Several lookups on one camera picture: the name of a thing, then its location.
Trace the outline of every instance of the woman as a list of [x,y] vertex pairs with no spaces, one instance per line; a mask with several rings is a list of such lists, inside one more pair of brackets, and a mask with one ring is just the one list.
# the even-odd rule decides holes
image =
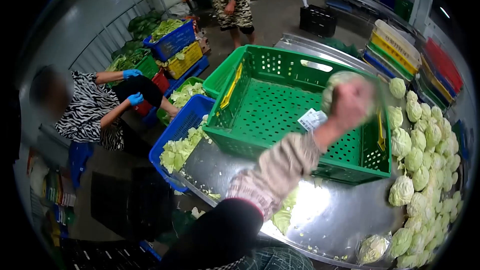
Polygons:
[[201,216],[163,256],[159,269],[314,270],[289,246],[259,244],[262,224],[309,176],[327,147],[364,118],[373,88],[363,78],[338,85],[328,120],[304,135],[286,135],[264,151],[255,169],[231,181],[226,199]]
[[[105,84],[122,81],[109,88]],[[71,141],[97,142],[108,150],[122,150],[148,158],[152,146],[143,141],[120,116],[145,99],[177,115],[159,87],[140,70],[61,74],[43,67],[33,78],[30,101],[45,108],[58,133]]]

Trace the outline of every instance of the person in camouflage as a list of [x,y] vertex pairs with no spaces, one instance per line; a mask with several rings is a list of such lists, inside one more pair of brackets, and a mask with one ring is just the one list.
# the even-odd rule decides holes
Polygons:
[[255,44],[254,24],[250,0],[212,0],[221,31],[230,31],[235,48],[240,47],[240,33],[244,33],[250,44]]

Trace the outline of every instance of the blue plastic crate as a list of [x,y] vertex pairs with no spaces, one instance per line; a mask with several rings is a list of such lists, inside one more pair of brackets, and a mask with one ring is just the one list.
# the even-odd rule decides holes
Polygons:
[[152,39],[151,35],[143,40],[143,45],[152,50],[153,57],[166,62],[181,51],[183,47],[195,41],[194,23],[188,21],[155,43],[150,43],[150,39]]
[[169,183],[174,190],[185,192],[188,188],[171,176],[164,166],[160,165],[160,154],[164,151],[163,146],[170,140],[178,141],[180,138],[188,136],[188,130],[199,126],[202,117],[210,113],[214,103],[215,99],[200,94],[193,95],[187,104],[178,112],[170,125],[166,127],[150,151],[150,162],[165,179],[165,182]]

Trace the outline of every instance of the crate handle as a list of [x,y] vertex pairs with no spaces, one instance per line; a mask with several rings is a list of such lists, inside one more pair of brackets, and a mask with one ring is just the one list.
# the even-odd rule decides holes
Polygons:
[[230,89],[228,90],[228,93],[223,96],[222,102],[220,103],[220,108],[223,110],[224,108],[227,107],[230,103],[230,98],[232,96],[233,90],[235,89],[235,86],[237,85],[237,81],[240,79],[240,75],[242,74],[242,67],[243,64],[240,63],[237,68],[237,72],[235,73],[235,79],[233,80],[232,85],[230,86]]
[[300,60],[300,64],[303,67],[318,69],[318,70],[321,70],[323,72],[330,72],[330,71],[333,70],[332,66],[329,66],[329,65],[326,65],[326,64],[323,64],[323,63],[315,63],[315,62],[311,62],[311,61],[307,61],[307,60]]

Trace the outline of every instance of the concrete floor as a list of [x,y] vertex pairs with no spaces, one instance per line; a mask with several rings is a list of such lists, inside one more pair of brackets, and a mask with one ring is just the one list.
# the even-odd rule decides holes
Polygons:
[[[323,6],[325,0],[308,0],[309,4]],[[313,34],[307,33],[298,28],[300,22],[301,0],[257,0],[252,1],[251,10],[253,14],[253,23],[257,36],[257,44],[264,46],[273,46],[281,38],[282,33],[293,33],[318,42],[322,39]],[[210,43],[211,53],[208,57],[210,66],[200,75],[200,78],[207,78],[223,60],[232,52],[233,43],[228,31],[221,32],[219,27],[205,29]],[[346,45],[355,44],[357,48],[364,48],[367,39],[362,31],[359,34],[352,22],[339,20],[335,30],[334,38],[344,42]],[[242,35],[244,44],[247,39]],[[157,124],[148,129],[141,123],[139,116],[134,112],[126,113],[123,118],[149,143],[154,142],[161,135],[164,127]],[[100,146],[96,146],[93,156],[87,162],[87,170],[81,177],[81,188],[77,190],[77,202],[75,204],[76,220],[70,228],[70,237],[82,240],[92,241],[113,241],[120,240],[118,236],[90,215],[90,185],[92,172],[99,172],[118,178],[130,179],[131,170],[134,167],[150,166],[148,160],[137,159],[127,153],[120,151],[108,151]],[[191,210],[198,206],[201,210],[207,210],[209,207],[193,193],[188,195],[176,196],[180,208]],[[155,249],[161,254],[166,248],[160,244],[155,244]],[[316,269],[340,269],[323,263],[315,262]]]

